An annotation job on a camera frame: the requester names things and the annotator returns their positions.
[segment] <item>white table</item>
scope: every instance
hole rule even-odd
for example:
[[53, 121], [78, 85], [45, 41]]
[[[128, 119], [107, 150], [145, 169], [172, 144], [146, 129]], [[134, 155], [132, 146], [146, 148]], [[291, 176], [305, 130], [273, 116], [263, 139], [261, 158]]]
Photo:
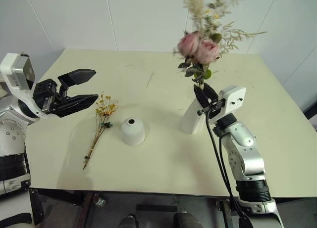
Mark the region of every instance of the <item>white table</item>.
[[[206, 127], [196, 135], [179, 128], [194, 98], [193, 82], [178, 72], [179, 63], [171, 53], [65, 50], [42, 79], [57, 82], [77, 68], [94, 69], [97, 74], [68, 95], [104, 91], [118, 100], [119, 109], [85, 170], [94, 105], [31, 125], [26, 145], [32, 187], [228, 196]], [[217, 92], [230, 85], [247, 88], [235, 116], [257, 136], [271, 195], [317, 196], [317, 134], [260, 57], [227, 54], [212, 69], [207, 83]], [[120, 124], [131, 116], [146, 125], [139, 146], [121, 139]]]

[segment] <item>white wall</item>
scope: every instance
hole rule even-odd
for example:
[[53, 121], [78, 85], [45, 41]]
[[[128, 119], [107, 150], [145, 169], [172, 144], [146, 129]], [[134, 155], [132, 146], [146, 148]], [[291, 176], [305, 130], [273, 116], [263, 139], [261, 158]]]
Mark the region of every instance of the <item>white wall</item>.
[[[244, 0], [223, 20], [268, 31], [234, 52], [260, 54], [302, 110], [317, 100], [316, 3]], [[37, 79], [64, 48], [172, 51], [191, 29], [183, 0], [0, 0], [0, 23], [0, 59], [30, 54]]]

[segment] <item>small white vase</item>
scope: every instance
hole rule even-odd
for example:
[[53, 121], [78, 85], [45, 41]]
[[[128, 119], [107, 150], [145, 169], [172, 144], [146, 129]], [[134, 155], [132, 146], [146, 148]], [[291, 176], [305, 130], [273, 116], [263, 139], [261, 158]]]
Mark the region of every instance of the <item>small white vase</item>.
[[205, 115], [199, 116], [197, 111], [202, 109], [198, 100], [195, 98], [180, 122], [180, 128], [183, 132], [187, 134], [196, 134], [203, 129], [205, 122]]

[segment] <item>floor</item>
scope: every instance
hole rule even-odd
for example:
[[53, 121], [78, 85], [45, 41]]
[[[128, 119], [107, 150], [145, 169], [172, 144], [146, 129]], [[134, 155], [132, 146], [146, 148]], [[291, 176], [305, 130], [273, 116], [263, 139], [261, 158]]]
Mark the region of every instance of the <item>floor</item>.
[[[179, 195], [104, 193], [104, 207], [92, 206], [86, 228], [116, 228], [129, 213], [138, 217], [140, 228], [172, 228], [174, 212], [136, 211], [137, 204], [176, 206], [177, 211], [192, 213], [204, 228], [224, 227], [223, 216], [214, 198]], [[45, 220], [37, 228], [76, 228], [81, 207], [41, 196]], [[317, 228], [317, 199], [306, 198], [278, 204], [285, 228]], [[238, 217], [233, 217], [238, 228]]]

